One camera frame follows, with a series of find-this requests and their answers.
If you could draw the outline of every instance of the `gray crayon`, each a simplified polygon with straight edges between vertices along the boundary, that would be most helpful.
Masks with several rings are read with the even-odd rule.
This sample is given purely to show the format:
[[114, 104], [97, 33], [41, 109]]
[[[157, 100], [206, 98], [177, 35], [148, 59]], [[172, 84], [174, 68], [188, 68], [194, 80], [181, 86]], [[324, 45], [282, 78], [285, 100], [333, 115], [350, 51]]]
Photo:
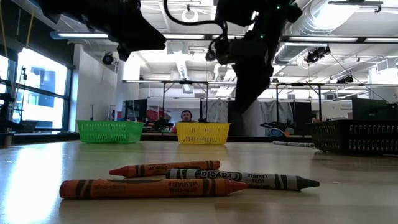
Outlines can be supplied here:
[[280, 174], [253, 174], [241, 172], [169, 169], [166, 179], [217, 179], [223, 178], [248, 184], [249, 188], [301, 190], [309, 187], [318, 187], [318, 181], [309, 180], [295, 175]]
[[281, 145], [281, 146], [298, 146], [298, 147], [314, 147], [313, 143], [297, 143], [297, 142], [280, 142], [273, 141], [273, 144]]

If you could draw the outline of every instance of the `black basket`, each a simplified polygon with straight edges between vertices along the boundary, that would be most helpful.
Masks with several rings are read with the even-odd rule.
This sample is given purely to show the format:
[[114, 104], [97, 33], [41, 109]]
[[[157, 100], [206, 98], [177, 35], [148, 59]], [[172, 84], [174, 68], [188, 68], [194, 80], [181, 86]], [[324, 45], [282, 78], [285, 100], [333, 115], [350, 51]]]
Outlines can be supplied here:
[[398, 154], [398, 121], [338, 120], [313, 123], [311, 135], [322, 151]]

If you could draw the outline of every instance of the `green basket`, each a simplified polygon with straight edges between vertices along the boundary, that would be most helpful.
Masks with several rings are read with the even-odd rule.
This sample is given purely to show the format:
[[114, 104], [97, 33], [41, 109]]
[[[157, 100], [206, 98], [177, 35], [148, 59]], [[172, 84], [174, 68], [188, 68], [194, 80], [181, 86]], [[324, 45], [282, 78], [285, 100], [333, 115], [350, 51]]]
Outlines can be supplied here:
[[85, 143], [138, 142], [144, 123], [132, 121], [77, 121], [80, 140]]

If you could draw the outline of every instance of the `yellow basket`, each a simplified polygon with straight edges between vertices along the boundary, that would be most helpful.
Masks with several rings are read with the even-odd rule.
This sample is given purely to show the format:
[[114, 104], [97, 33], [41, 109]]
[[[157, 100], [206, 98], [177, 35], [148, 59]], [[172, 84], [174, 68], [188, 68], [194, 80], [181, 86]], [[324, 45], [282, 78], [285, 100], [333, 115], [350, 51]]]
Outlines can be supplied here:
[[177, 123], [178, 142], [180, 144], [217, 144], [224, 145], [228, 137], [228, 123]]

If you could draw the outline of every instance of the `security camera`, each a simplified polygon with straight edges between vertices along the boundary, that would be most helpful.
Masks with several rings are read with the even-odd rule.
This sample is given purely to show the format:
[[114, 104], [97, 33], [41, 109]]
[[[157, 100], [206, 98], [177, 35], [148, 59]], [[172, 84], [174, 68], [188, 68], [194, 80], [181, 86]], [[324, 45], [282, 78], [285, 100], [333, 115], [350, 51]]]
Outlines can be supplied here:
[[106, 52], [105, 56], [102, 58], [102, 62], [105, 65], [112, 65], [112, 63], [114, 62], [113, 53], [112, 52]]

